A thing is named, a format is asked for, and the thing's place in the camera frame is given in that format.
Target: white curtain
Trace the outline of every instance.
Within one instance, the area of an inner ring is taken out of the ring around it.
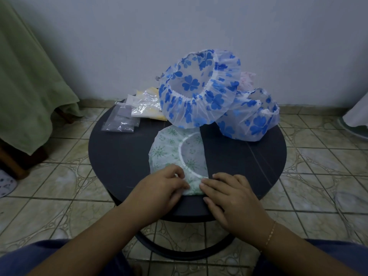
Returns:
[[[343,116],[344,122],[350,127],[368,127],[368,93]]]

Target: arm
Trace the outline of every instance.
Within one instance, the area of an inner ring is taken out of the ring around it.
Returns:
[[[184,172],[176,165],[169,165],[147,176],[122,204],[106,213],[28,275],[97,275],[136,232],[173,208],[182,191],[189,188],[182,178]]]
[[[359,275],[343,263],[276,223],[263,209],[244,176],[226,173],[202,179],[204,200],[221,226],[258,250],[288,275]]]

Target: right hand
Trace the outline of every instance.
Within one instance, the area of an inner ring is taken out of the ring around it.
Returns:
[[[204,201],[214,218],[225,230],[262,250],[274,221],[253,193],[246,177],[223,172],[212,177],[202,179],[200,189],[208,196]]]

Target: finger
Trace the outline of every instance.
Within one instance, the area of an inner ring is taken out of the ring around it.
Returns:
[[[214,179],[202,178],[201,182],[225,195],[229,195],[232,189],[231,186],[226,183]]]
[[[232,186],[233,188],[238,188],[240,186],[239,181],[237,181],[233,176],[225,172],[219,172],[212,175],[213,179],[221,180],[226,184]]]
[[[200,189],[204,192],[212,201],[220,206],[223,206],[226,203],[227,195],[216,191],[215,189],[211,188],[210,186],[200,183]]]
[[[182,197],[183,194],[183,189],[181,190],[176,190],[172,195],[170,200],[168,201],[168,209],[167,211],[169,212],[180,200],[180,198]]]
[[[184,179],[181,179],[179,177],[170,178],[168,181],[172,188],[172,191],[179,189],[190,189],[190,185]]]
[[[162,172],[163,176],[166,178],[173,178],[175,177],[175,174],[177,174],[179,178],[185,177],[183,169],[177,166],[176,164],[170,164],[167,167],[160,170],[160,172]]]
[[[213,201],[212,199],[208,198],[208,197],[204,197],[203,200],[205,201],[205,203],[207,204],[209,210],[211,211],[212,215],[214,216],[214,218],[220,223],[220,225],[224,228],[224,229],[228,229],[228,221],[225,218],[224,212],[222,211],[221,208],[219,208]]]
[[[239,181],[239,183],[240,183],[242,186],[246,187],[247,189],[252,189],[252,188],[251,188],[251,185],[250,185],[250,184],[249,184],[249,182],[248,182],[248,179],[247,179],[244,175],[236,174],[236,175],[234,175],[234,178],[235,178],[237,181]]]

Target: left hand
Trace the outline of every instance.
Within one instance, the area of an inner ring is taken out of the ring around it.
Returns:
[[[143,178],[118,207],[129,215],[136,230],[141,230],[167,214],[190,188],[184,176],[181,167],[171,164]]]

